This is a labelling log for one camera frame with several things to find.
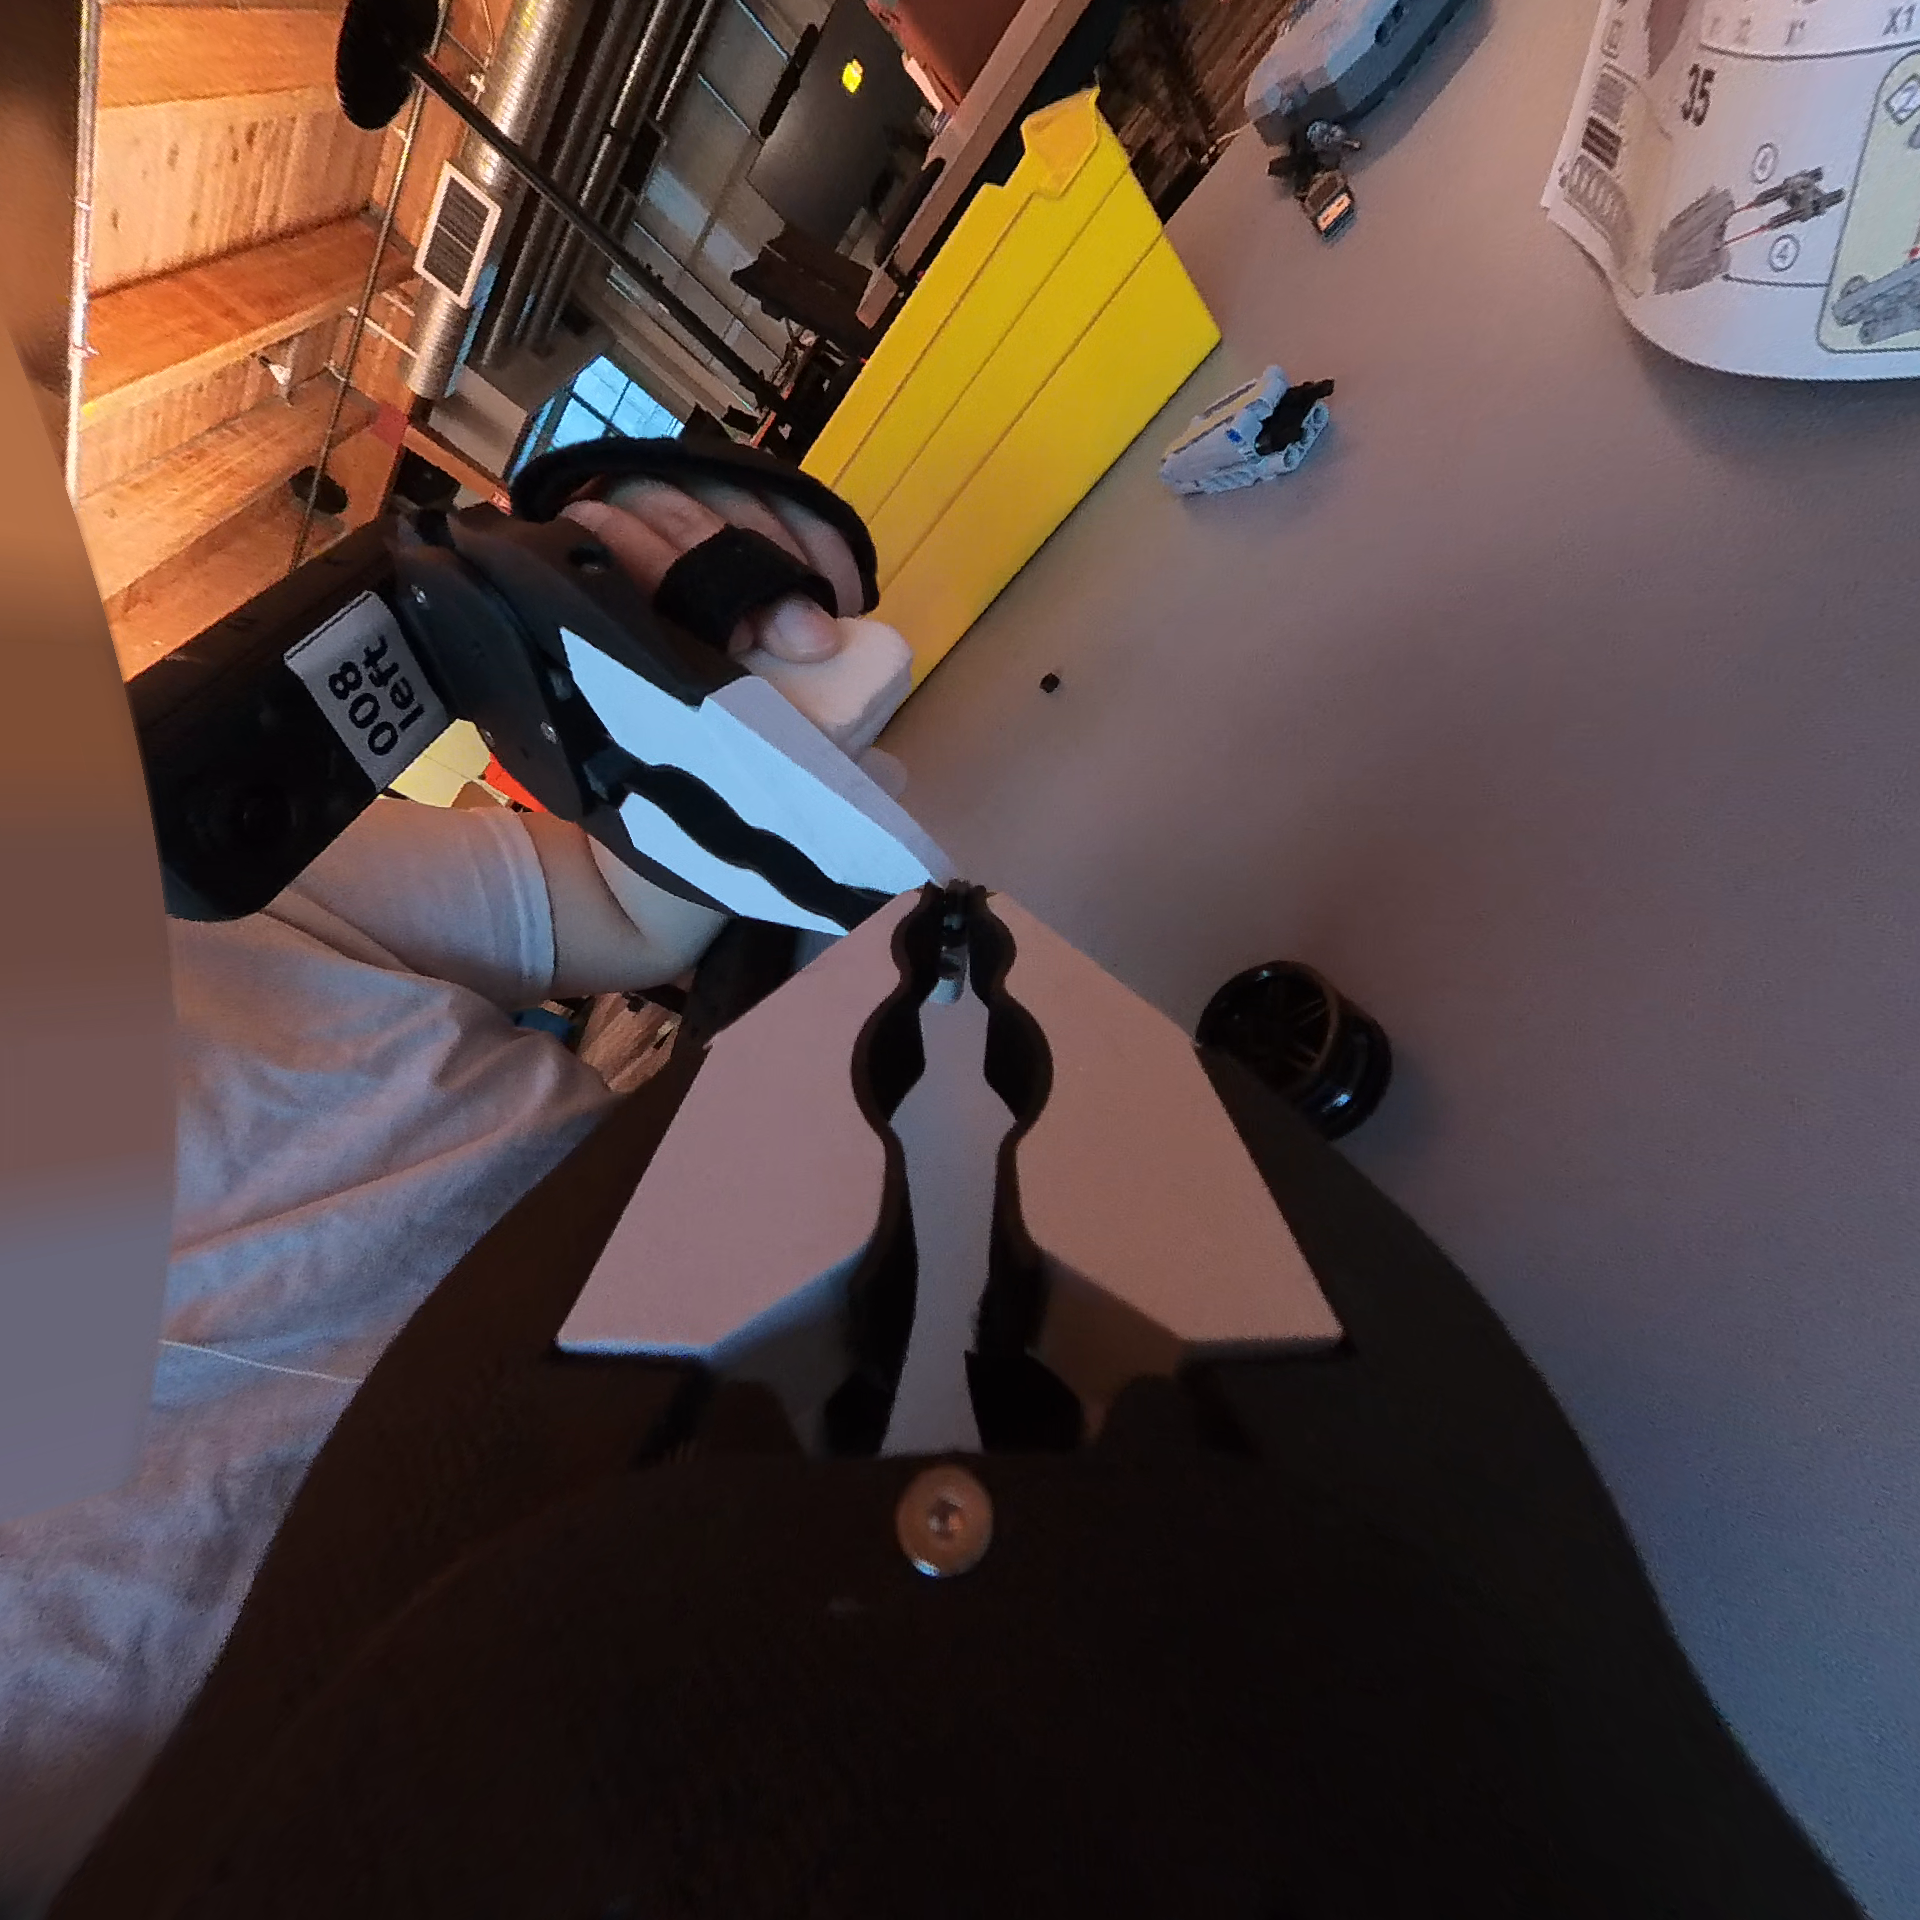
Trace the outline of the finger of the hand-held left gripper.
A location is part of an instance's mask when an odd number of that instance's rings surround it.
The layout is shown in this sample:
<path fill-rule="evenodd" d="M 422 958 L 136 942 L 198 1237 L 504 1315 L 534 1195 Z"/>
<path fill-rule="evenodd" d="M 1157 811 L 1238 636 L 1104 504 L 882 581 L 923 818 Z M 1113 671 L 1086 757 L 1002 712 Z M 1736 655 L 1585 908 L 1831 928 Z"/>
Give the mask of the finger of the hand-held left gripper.
<path fill-rule="evenodd" d="M 617 795 L 627 780 L 699 780 L 834 880 L 891 898 L 954 880 L 921 826 L 768 680 L 735 674 L 686 704 L 576 631 L 560 642 L 610 740 L 590 768 Z"/>
<path fill-rule="evenodd" d="M 627 780 L 610 818 L 614 853 L 738 919 L 835 938 L 891 901 L 834 880 L 776 831 L 744 822 L 699 780 Z"/>

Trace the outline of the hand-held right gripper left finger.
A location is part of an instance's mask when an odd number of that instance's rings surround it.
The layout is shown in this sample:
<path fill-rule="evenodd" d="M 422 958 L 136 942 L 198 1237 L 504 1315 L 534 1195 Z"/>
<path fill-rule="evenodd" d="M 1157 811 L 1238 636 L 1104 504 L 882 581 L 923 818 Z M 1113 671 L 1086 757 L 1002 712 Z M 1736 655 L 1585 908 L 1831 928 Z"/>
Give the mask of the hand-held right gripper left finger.
<path fill-rule="evenodd" d="M 707 1045 L 563 1352 L 768 1386 L 815 1452 L 943 1450 L 943 1122 L 898 946 L 941 903 L 886 903 Z"/>

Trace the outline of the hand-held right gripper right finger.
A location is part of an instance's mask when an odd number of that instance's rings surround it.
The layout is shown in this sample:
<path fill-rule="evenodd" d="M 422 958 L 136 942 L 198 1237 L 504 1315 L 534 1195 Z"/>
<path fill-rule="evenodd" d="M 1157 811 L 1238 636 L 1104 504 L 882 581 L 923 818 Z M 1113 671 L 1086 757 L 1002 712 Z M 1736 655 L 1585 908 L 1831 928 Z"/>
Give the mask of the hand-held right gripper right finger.
<path fill-rule="evenodd" d="M 1070 1452 L 1139 1378 L 1322 1358 L 1342 1325 L 1186 1034 L 1008 896 L 977 896 L 987 1280 L 966 1390 L 987 1452 Z"/>

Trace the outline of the person's left forearm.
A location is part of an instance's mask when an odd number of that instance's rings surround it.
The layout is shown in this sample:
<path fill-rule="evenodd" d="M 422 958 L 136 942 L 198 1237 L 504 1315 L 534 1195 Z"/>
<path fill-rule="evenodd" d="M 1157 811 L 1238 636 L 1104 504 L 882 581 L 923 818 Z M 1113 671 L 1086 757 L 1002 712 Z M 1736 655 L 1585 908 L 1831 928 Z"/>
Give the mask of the person's left forearm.
<path fill-rule="evenodd" d="M 409 799 L 373 802 L 267 912 L 502 1011 L 674 983 L 728 923 L 627 871 L 573 822 Z"/>

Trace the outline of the person's left hand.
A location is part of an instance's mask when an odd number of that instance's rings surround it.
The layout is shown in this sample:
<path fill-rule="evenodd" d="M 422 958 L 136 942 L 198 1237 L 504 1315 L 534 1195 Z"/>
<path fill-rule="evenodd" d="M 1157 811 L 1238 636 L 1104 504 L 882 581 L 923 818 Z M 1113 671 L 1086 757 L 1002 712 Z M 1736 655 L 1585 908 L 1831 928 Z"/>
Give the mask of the person's left hand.
<path fill-rule="evenodd" d="M 763 652 L 789 662 L 829 660 L 846 642 L 840 620 L 862 613 L 851 551 L 827 522 L 789 500 L 719 482 L 695 482 L 682 492 L 637 477 L 605 495 L 569 500 L 563 516 L 578 522 L 646 598 L 656 596 L 663 575 L 682 554 L 727 524 L 753 530 L 827 581 L 832 607 L 795 591 L 741 616 L 727 639 L 730 655 Z"/>

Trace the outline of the black toy wheel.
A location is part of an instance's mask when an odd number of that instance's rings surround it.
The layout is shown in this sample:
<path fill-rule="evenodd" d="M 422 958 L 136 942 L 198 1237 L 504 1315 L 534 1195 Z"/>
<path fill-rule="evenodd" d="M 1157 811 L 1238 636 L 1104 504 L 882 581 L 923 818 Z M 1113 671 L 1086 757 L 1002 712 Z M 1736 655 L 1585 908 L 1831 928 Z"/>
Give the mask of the black toy wheel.
<path fill-rule="evenodd" d="M 1378 1020 L 1299 962 L 1269 962 L 1224 981 L 1192 1038 L 1278 1092 L 1310 1126 L 1336 1140 L 1373 1117 L 1393 1055 Z"/>

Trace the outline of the person's grey shirt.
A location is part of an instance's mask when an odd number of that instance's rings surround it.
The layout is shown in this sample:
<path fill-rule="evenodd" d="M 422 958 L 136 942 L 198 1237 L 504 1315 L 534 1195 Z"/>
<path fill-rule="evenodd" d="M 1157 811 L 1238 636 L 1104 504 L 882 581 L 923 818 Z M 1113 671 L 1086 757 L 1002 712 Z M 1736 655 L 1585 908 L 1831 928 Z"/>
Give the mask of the person's grey shirt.
<path fill-rule="evenodd" d="M 169 925 L 176 1200 L 151 1416 L 115 1487 L 3 1525 L 3 1916 L 50 1901 L 233 1629 L 403 1319 L 610 1107 L 512 1015 L 551 942 L 411 954 L 337 914 Z"/>

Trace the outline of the window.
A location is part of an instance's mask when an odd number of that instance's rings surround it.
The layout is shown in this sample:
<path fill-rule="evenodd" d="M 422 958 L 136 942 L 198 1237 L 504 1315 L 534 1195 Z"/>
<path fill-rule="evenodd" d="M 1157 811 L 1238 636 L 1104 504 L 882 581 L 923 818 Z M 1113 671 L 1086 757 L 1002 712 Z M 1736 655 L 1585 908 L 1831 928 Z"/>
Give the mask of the window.
<path fill-rule="evenodd" d="M 677 439 L 682 420 L 617 359 L 600 354 L 541 408 L 521 453 L 522 462 L 552 447 L 603 439 Z"/>

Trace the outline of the yellow plastic bin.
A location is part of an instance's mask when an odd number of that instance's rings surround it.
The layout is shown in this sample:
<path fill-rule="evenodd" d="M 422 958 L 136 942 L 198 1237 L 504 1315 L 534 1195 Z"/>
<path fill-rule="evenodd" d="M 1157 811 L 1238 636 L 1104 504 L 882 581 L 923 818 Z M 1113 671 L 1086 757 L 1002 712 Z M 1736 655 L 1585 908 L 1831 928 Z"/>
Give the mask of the yellow plastic bin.
<path fill-rule="evenodd" d="M 870 530 L 914 686 L 1217 342 L 1096 91 L 1022 142 L 801 460 Z"/>

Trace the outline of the white air vent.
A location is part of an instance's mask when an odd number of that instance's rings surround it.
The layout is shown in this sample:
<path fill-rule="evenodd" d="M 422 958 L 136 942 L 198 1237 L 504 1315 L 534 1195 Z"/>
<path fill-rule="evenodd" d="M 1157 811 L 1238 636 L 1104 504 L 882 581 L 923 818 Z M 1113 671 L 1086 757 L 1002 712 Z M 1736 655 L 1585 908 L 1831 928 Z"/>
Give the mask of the white air vent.
<path fill-rule="evenodd" d="M 417 279 L 469 309 L 501 215 L 501 200 L 446 159 L 415 250 Z"/>

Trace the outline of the dark monitor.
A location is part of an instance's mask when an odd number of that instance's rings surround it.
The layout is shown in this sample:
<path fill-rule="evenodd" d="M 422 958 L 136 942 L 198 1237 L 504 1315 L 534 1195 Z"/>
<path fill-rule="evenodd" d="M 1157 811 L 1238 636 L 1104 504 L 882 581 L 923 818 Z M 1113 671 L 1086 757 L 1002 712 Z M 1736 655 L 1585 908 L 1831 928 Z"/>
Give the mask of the dark monitor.
<path fill-rule="evenodd" d="M 783 226 L 834 247 L 898 174 L 918 171 L 941 108 L 869 4 L 832 4 L 800 37 L 758 122 L 752 189 Z"/>

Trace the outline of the white background table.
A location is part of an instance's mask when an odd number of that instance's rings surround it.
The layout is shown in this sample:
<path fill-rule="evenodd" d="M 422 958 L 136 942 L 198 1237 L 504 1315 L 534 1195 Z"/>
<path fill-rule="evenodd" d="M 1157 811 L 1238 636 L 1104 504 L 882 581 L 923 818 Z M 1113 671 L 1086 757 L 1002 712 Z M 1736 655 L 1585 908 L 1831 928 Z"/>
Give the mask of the white background table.
<path fill-rule="evenodd" d="M 1002 26 L 977 78 L 943 127 L 933 138 L 904 220 L 877 259 L 874 271 L 904 284 L 936 247 L 936 232 L 958 210 L 991 147 L 1006 133 L 1049 62 L 1059 52 L 1087 3 L 1023 3 Z"/>

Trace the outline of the black disc ceiling lamp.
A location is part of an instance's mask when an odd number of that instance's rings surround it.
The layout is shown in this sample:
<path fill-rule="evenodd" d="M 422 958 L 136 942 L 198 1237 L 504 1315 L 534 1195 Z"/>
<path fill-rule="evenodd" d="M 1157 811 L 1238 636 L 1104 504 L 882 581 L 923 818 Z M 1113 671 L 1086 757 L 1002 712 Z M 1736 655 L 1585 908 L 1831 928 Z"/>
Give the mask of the black disc ceiling lamp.
<path fill-rule="evenodd" d="M 441 100 L 531 194 L 610 268 L 641 279 L 624 250 L 518 142 L 504 134 L 431 62 L 438 8 L 430 3 L 350 3 L 335 44 L 334 83 L 344 117 L 363 131 L 389 125 L 413 88 Z"/>

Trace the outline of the small dark toy brick pieces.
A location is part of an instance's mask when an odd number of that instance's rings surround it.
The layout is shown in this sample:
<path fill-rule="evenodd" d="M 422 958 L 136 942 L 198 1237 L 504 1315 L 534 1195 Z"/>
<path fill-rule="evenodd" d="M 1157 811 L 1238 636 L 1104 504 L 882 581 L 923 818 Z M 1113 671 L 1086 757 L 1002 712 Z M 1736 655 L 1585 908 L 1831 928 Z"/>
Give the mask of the small dark toy brick pieces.
<path fill-rule="evenodd" d="M 1296 133 L 1286 150 L 1278 150 L 1266 164 L 1266 174 L 1285 182 L 1311 231 L 1326 243 L 1338 237 L 1353 222 L 1355 200 L 1346 157 L 1359 148 L 1355 133 L 1319 119 Z"/>

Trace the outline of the grey toy brick assembly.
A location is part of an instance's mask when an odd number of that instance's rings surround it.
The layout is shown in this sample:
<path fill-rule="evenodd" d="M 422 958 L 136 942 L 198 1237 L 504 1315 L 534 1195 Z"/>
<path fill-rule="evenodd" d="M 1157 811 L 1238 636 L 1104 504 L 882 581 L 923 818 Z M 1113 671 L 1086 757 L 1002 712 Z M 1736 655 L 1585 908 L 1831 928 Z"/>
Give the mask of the grey toy brick assembly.
<path fill-rule="evenodd" d="M 1355 125 L 1461 8 L 1461 3 L 1296 4 L 1245 83 L 1249 127 L 1271 154 L 1294 154 L 1311 123 Z"/>

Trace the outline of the paper instruction booklet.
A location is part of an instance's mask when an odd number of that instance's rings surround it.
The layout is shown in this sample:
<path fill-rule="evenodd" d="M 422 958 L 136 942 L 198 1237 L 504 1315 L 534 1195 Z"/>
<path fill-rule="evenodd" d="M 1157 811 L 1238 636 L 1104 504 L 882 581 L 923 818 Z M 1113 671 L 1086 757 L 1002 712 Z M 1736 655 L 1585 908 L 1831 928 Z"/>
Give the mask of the paper instruction booklet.
<path fill-rule="evenodd" d="M 1918 4 L 1599 4 L 1542 192 L 1697 368 L 1918 374 Z"/>

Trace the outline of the metal ventilation duct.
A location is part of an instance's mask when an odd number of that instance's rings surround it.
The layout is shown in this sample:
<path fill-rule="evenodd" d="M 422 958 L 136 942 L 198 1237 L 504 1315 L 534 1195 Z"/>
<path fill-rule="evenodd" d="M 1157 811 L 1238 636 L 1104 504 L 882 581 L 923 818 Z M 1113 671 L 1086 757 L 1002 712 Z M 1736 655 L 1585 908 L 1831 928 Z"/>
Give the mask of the metal ventilation duct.
<path fill-rule="evenodd" d="M 576 67 L 592 60 L 605 4 L 593 3 L 514 3 L 487 4 L 495 26 L 494 52 L 478 83 L 474 108 L 521 150 L 560 175 L 551 157 L 554 125 L 576 93 Z M 478 134 L 462 123 L 451 127 L 459 143 L 447 154 L 463 180 L 478 186 L 497 203 L 497 222 L 487 250 L 478 256 L 478 279 L 466 304 L 421 282 L 411 334 L 413 357 L 406 363 L 406 386 L 421 400 L 442 400 L 462 363 L 473 351 L 473 339 L 483 339 L 491 309 L 509 276 L 512 245 L 522 237 L 536 210 L 536 197 L 517 178 Z"/>

